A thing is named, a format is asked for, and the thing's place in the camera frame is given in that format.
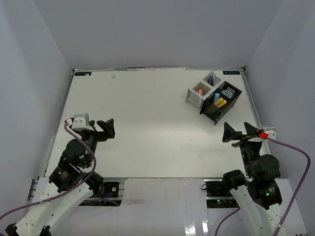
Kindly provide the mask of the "orange highlighter marker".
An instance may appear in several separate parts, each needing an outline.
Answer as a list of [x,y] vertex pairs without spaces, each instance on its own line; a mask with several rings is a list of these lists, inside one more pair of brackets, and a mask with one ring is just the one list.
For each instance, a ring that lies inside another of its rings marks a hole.
[[219,106],[219,104],[221,103],[221,102],[223,102],[224,101],[224,99],[222,98],[222,97],[220,97],[215,103],[214,103],[214,105],[215,106]]

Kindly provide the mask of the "round blue-white tape tin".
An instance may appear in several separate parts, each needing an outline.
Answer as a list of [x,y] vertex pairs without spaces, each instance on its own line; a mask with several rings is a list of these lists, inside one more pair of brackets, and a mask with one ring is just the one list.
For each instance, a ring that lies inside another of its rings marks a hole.
[[227,90],[227,89],[223,90],[223,91],[221,92],[221,94],[224,95],[224,96],[226,96],[226,97],[229,98],[229,99],[231,99],[231,98],[233,97],[233,95],[234,95],[234,93],[233,93],[232,91]]

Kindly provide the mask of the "blue highlighter marker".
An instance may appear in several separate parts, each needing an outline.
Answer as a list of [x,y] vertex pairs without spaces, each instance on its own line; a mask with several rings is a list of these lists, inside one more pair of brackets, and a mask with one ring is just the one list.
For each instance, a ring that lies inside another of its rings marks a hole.
[[213,103],[215,103],[220,98],[219,93],[215,93]]

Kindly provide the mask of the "purple gel pen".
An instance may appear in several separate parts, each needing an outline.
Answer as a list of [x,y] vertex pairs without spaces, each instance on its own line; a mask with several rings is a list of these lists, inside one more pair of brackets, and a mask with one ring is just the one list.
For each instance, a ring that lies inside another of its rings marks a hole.
[[209,76],[208,76],[208,80],[207,80],[207,82],[209,83],[209,84],[213,84],[213,77],[214,77],[214,74],[213,74],[213,72],[210,72],[209,73]]

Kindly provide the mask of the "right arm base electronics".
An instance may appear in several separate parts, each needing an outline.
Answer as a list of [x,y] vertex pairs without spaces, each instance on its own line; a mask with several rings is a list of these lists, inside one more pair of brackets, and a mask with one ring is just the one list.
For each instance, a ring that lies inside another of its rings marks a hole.
[[201,190],[206,192],[208,209],[239,207],[234,197],[226,191],[222,181],[206,181],[201,185]]

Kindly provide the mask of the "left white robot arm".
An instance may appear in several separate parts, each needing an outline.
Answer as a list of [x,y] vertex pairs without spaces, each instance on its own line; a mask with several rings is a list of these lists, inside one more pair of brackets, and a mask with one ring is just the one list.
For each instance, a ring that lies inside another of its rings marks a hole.
[[89,120],[78,114],[64,122],[73,137],[62,152],[55,170],[38,201],[18,207],[27,214],[6,227],[9,236],[50,236],[57,226],[81,204],[110,202],[115,193],[96,169],[97,144],[115,137],[114,120]]

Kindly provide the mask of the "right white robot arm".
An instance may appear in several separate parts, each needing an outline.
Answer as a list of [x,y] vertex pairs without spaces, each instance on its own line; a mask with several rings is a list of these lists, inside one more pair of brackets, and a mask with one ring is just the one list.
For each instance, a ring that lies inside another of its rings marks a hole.
[[245,171],[233,170],[223,174],[222,189],[233,196],[245,222],[254,236],[271,236],[280,222],[283,202],[276,179],[281,176],[278,159],[271,154],[260,154],[267,138],[276,138],[276,129],[259,129],[244,123],[246,133],[236,131],[224,123],[222,141],[239,148]]

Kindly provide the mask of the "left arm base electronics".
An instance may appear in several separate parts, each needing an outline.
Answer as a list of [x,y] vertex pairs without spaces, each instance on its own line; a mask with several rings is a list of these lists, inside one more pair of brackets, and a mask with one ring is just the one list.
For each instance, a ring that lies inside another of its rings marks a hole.
[[124,183],[105,182],[102,194],[84,200],[80,206],[119,207],[124,195]]

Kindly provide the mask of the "black slotted organizer box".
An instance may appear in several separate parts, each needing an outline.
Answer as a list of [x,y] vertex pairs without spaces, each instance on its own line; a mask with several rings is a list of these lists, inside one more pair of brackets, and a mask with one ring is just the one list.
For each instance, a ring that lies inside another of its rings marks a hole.
[[208,98],[203,101],[200,114],[215,124],[235,105],[242,91],[224,81]]

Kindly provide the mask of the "white slotted organizer box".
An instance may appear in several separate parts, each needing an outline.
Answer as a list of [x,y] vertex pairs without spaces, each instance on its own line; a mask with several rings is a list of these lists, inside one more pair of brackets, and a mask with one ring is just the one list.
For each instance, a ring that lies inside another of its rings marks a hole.
[[[200,109],[205,99],[208,98],[214,92],[214,90],[217,89],[219,85],[222,83],[222,79],[216,75],[214,84],[213,85],[209,84],[207,82],[209,73],[201,81],[196,83],[194,86],[190,87],[187,91],[186,102],[189,102]],[[197,93],[197,90],[199,89],[203,89],[203,96]]]

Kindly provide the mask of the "black XDOF label left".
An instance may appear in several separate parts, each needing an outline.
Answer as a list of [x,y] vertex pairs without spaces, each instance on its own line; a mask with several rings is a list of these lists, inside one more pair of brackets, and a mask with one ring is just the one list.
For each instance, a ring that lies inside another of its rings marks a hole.
[[91,72],[75,72],[74,76],[91,76]]

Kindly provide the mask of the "black xdof label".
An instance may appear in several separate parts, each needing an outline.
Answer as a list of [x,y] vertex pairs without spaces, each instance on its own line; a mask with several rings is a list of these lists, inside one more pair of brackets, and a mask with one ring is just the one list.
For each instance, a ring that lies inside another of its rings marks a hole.
[[75,72],[74,76],[91,76],[91,72]]
[[240,75],[240,71],[236,70],[224,70],[223,71],[224,75]]

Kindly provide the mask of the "black XDOF label right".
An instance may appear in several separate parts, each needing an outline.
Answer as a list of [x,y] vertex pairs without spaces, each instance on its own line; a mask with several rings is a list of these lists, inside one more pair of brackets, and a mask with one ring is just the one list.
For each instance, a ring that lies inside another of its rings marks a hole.
[[236,70],[224,70],[223,71],[224,75],[240,75],[240,71]]

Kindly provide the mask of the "aluminium table frame rail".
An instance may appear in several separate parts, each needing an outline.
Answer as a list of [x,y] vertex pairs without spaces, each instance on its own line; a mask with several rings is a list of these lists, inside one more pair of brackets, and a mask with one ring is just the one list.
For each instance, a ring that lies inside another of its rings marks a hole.
[[[260,119],[258,116],[258,112],[257,112],[256,107],[255,107],[254,101],[253,101],[253,97],[252,97],[252,93],[250,91],[248,80],[247,80],[246,75],[245,75],[245,69],[241,70],[241,76],[242,76],[243,83],[244,83],[244,86],[246,89],[247,97],[248,97],[249,102],[250,102],[252,114],[253,114],[253,117],[255,120],[254,127],[261,129],[262,125],[261,125],[261,122],[260,122]],[[272,172],[271,176],[275,177],[275,178],[280,177],[281,174],[279,171],[279,167],[280,167],[279,161],[276,157],[271,155],[268,144],[266,144],[265,142],[262,142],[262,146],[261,146],[259,154],[260,154],[260,157],[262,157],[261,160],[268,161],[268,163],[267,162],[265,163],[265,166],[270,167],[269,170]],[[251,164],[258,164],[258,161],[259,161],[259,158],[257,160],[243,160],[246,176],[248,176],[250,178],[258,177],[258,175],[256,175],[252,170],[250,170],[250,165]]]

